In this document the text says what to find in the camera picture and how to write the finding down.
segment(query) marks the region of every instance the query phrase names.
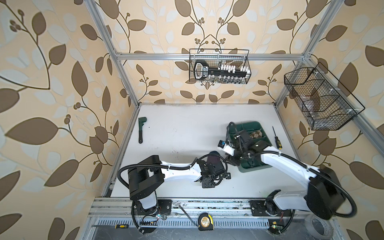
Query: roll of clear tape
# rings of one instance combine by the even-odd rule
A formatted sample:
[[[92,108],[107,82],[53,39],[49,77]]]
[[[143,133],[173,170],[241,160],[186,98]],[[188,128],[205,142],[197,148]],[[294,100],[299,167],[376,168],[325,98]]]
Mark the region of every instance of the roll of clear tape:
[[[313,220],[316,219],[320,222],[324,229],[324,234],[321,235],[313,226]],[[315,238],[318,239],[331,239],[333,236],[333,227],[331,226],[331,223],[328,220],[324,220],[319,218],[318,216],[311,214],[308,215],[304,219],[304,226],[307,229],[307,231]]]

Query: beige wall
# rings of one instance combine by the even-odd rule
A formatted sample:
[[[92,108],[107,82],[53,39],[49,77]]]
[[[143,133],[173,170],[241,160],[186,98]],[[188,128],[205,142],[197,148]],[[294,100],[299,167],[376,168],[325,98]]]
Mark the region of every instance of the beige wall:
[[[107,51],[82,1],[2,0],[0,16],[0,239],[75,239],[133,106],[108,55],[95,71]]]
[[[369,0],[346,4],[326,30],[313,57],[326,62],[329,70],[366,106],[362,114],[380,127],[384,123],[384,3]],[[346,31],[344,27],[334,28],[338,25],[345,26]],[[293,99],[287,97],[279,110],[302,159],[307,164],[332,168],[356,201],[357,215],[339,218],[346,235],[351,240],[384,239],[383,156],[353,122],[338,131],[310,131]],[[339,209],[345,213],[349,210],[348,203]]]
[[[328,7],[326,0],[308,1],[308,7],[304,0],[96,2],[115,48],[123,53],[180,53],[182,48],[301,53]]]
[[[284,74],[294,65],[292,61],[250,61],[252,76],[248,84],[191,83],[188,63],[180,61],[129,60],[124,67],[143,103],[253,104],[274,102],[283,88]]]

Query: wire basket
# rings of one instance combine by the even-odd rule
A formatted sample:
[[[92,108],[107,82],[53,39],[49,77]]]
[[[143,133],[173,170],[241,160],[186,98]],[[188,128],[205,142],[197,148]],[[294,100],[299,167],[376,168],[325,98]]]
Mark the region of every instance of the wire basket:
[[[324,65],[299,68],[284,75],[284,84],[306,118],[311,130],[339,130],[365,107]],[[337,80],[334,87],[325,78]],[[349,104],[353,100],[359,105]]]
[[[189,82],[247,84],[252,74],[248,53],[238,49],[190,49]]]

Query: black tool handle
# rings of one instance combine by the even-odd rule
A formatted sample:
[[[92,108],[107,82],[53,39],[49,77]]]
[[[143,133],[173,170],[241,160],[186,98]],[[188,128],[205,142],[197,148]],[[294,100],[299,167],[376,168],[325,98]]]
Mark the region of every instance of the black tool handle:
[[[281,142],[278,137],[275,137],[276,146],[278,149],[282,149],[283,146],[281,145]]]
[[[121,224],[117,224],[117,225],[115,225],[115,228],[128,228],[128,225],[121,225]]]
[[[139,130],[139,143],[143,143],[143,130]]]

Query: screwdriver handle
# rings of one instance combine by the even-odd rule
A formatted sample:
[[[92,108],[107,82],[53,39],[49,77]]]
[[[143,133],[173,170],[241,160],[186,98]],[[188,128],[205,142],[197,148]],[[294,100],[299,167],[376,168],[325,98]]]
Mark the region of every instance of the screwdriver handle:
[[[128,228],[128,225],[127,224],[117,224],[117,225],[115,225],[115,228]]]
[[[282,149],[283,146],[281,145],[281,142],[278,137],[275,137],[276,146],[278,149]]]

